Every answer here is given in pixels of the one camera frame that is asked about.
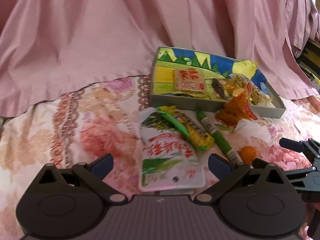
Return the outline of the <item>small orange mandarin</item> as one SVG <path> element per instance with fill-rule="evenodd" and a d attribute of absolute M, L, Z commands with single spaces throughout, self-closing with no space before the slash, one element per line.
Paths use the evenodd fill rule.
<path fill-rule="evenodd" d="M 246 165 L 252 165 L 253 160 L 257 158 L 257 152 L 253 146 L 243 147 L 238 151 L 238 154 Z"/>

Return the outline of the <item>white green snack pouch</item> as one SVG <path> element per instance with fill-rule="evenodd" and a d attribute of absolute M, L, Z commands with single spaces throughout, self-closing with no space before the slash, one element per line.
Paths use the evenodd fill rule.
<path fill-rule="evenodd" d="M 140 136 L 145 145 L 139 175 L 140 191 L 204 187 L 204 169 L 192 144 L 153 107 L 140 112 L 139 122 Z"/>

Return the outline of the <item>green stick snack packet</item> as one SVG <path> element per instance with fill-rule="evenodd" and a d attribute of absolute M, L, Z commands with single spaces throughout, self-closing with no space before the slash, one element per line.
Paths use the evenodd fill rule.
<path fill-rule="evenodd" d="M 201 125 L 208 131 L 208 133 L 214 138 L 220 151 L 228 160 L 233 164 L 244 164 L 240 155 L 232 148 L 229 142 L 223 137 L 221 132 L 218 130 L 216 124 L 214 124 L 212 118 L 206 116 L 203 111 L 196 111 L 197 120 Z"/>

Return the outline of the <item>yellow green snack bar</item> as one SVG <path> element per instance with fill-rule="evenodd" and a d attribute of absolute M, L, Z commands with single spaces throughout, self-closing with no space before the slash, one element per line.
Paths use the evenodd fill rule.
<path fill-rule="evenodd" d="M 214 138 L 193 119 L 175 106 L 157 107 L 158 113 L 167 119 L 201 154 L 207 152 L 215 144 Z"/>

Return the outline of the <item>orange red snack bag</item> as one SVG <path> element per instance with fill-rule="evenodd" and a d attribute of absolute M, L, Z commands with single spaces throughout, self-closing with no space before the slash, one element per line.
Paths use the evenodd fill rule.
<path fill-rule="evenodd" d="M 224 108 L 215 115 L 215 120 L 228 127 L 236 128 L 239 121 L 258 121 L 260 116 L 250 108 L 250 86 L 247 85 L 238 96 L 227 101 Z"/>

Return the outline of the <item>clear mixed nut bar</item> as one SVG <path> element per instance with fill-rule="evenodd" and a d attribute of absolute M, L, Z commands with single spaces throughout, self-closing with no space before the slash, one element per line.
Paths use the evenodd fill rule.
<path fill-rule="evenodd" d="M 232 79 L 241 87 L 246 88 L 250 86 L 250 101 L 251 104 L 256 106 L 268 106 L 269 98 L 245 75 L 234 74 Z"/>

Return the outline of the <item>dark wooden desk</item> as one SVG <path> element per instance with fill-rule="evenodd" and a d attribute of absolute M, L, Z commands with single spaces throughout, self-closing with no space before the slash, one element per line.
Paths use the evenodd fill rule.
<path fill-rule="evenodd" d="M 297 63 L 319 92 L 319 45 L 308 39 Z"/>

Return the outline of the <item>gold wrapped snack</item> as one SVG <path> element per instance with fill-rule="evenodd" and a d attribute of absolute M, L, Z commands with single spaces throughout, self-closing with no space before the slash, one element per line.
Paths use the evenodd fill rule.
<path fill-rule="evenodd" d="M 229 95 L 238 96 L 242 92 L 242 88 L 239 87 L 232 79 L 223 79 L 224 88 L 227 90 Z"/>

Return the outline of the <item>dark brown wrapped snack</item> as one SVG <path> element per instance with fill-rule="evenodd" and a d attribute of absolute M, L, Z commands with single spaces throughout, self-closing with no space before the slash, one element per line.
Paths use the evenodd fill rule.
<path fill-rule="evenodd" d="M 217 92 L 217 94 L 222 98 L 226 99 L 229 97 L 227 90 L 224 88 L 223 79 L 212 79 L 212 88 Z"/>

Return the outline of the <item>grey tray with painted lining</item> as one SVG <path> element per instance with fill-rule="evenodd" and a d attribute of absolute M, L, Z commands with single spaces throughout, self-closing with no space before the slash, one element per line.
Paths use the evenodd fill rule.
<path fill-rule="evenodd" d="M 286 111 L 256 61 L 174 47 L 157 49 L 150 88 L 153 107 L 217 112 L 243 93 L 249 94 L 250 109 L 261 117 L 279 119 Z"/>

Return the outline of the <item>tied pink side curtain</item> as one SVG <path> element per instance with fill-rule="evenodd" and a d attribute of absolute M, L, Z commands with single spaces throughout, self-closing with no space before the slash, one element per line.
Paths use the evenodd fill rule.
<path fill-rule="evenodd" d="M 308 40 L 319 43 L 319 11 L 312 0 L 286 0 L 285 19 L 295 58 L 300 57 Z"/>

